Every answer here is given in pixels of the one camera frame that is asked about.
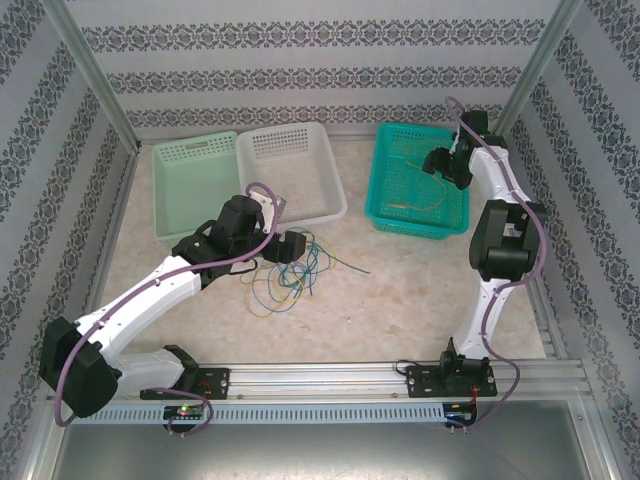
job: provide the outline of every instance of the plastic basket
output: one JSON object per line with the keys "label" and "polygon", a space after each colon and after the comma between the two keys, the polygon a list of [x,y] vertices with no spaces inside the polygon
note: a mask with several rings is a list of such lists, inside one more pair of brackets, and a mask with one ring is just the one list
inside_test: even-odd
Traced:
{"label": "plastic basket", "polygon": [[448,130],[394,123],[380,126],[365,208],[376,229],[433,239],[467,231],[469,190],[458,190],[439,173],[436,179],[419,171],[431,150],[451,144]]}
{"label": "plastic basket", "polygon": [[225,132],[153,147],[154,227],[168,248],[242,193],[236,137]]}
{"label": "plastic basket", "polygon": [[240,184],[262,182],[287,204],[278,231],[342,217],[347,200],[327,132],[315,122],[242,133],[236,144]]}

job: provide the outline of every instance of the patterned wallpaper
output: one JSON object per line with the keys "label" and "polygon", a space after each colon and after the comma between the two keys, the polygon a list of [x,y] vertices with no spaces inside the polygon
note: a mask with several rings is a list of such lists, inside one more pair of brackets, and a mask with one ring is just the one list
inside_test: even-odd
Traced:
{"label": "patterned wallpaper", "polygon": [[138,136],[317,120],[331,133],[499,115],[558,0],[69,1]]}
{"label": "patterned wallpaper", "polygon": [[29,448],[47,323],[88,307],[130,157],[34,0],[0,2],[0,479]]}
{"label": "patterned wallpaper", "polygon": [[624,478],[640,478],[639,39],[632,1],[585,2],[508,139],[549,211],[545,283]]}

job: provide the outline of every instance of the light green basket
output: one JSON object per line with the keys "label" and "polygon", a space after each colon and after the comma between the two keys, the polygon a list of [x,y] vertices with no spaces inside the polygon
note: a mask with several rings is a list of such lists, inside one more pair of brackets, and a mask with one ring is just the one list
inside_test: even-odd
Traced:
{"label": "light green basket", "polygon": [[216,219],[240,190],[236,133],[225,132],[153,147],[155,233],[167,248]]}
{"label": "light green basket", "polygon": [[[420,171],[431,150],[451,147],[451,133],[417,125],[380,126],[365,207],[376,229],[437,240],[467,231],[469,189],[458,190],[453,183],[443,181],[439,173],[435,179]],[[419,211],[394,207],[397,204],[437,207]]]}

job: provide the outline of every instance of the beige floor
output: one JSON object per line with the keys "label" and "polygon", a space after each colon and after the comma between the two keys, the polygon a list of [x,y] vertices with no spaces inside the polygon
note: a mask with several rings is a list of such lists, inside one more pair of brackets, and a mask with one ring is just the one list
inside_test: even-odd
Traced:
{"label": "beige floor", "polygon": [[[349,210],[316,231],[363,275],[338,266],[313,297],[289,312],[256,318],[238,277],[217,280],[158,319],[126,352],[175,343],[201,363],[347,362],[437,359],[464,315],[476,273],[468,245],[484,201],[472,185],[472,228],[444,241],[378,232],[364,214],[373,142],[334,142]],[[143,147],[110,267],[104,303],[157,266],[168,251],[153,232],[151,147]],[[544,350],[526,291],[507,301],[494,348],[515,358]]]}

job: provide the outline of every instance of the white basket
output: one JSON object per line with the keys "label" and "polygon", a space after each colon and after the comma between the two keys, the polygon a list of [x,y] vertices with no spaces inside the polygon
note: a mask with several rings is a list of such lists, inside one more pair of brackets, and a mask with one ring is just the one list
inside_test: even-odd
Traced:
{"label": "white basket", "polygon": [[278,231],[308,227],[347,211],[327,132],[316,122],[242,133],[236,143],[240,185],[262,182],[287,204]]}

